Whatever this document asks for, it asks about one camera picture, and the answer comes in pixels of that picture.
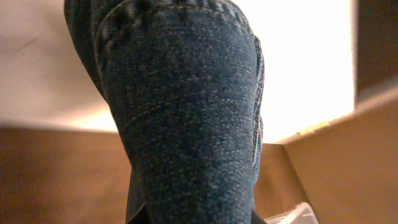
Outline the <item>dark blue jeans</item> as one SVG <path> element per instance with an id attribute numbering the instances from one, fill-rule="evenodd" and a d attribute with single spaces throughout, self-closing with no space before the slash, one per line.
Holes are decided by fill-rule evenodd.
<path id="1" fill-rule="evenodd" d="M 230 0 L 66 0 L 131 164 L 127 223 L 261 223 L 264 58 Z"/>

